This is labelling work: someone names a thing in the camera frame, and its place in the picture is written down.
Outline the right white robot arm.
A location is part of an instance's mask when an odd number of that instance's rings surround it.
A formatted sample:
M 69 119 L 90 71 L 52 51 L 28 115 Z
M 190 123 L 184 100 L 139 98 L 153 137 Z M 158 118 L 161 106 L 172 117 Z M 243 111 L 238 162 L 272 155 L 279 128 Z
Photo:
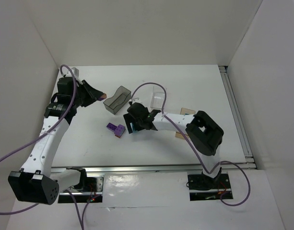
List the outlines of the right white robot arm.
M 178 132 L 183 136 L 202 166 L 201 176 L 188 182 L 188 188 L 208 191 L 218 184 L 222 168 L 217 150 L 224 131 L 206 112 L 170 114 L 157 109 L 149 111 L 141 103 L 132 103 L 123 117 L 130 134 L 142 130 L 164 130 Z

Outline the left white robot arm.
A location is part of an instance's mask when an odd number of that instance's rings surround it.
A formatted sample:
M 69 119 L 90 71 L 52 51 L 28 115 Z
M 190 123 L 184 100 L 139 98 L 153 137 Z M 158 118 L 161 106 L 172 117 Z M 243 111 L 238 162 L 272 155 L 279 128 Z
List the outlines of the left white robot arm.
M 85 80 L 63 77 L 58 91 L 46 107 L 40 140 L 19 171 L 12 171 L 8 182 L 19 201 L 51 205 L 60 192 L 70 187 L 82 191 L 91 180 L 86 170 L 68 167 L 57 176 L 51 175 L 54 157 L 62 137 L 68 130 L 78 107 L 87 107 L 106 98 L 106 94 L 90 86 Z

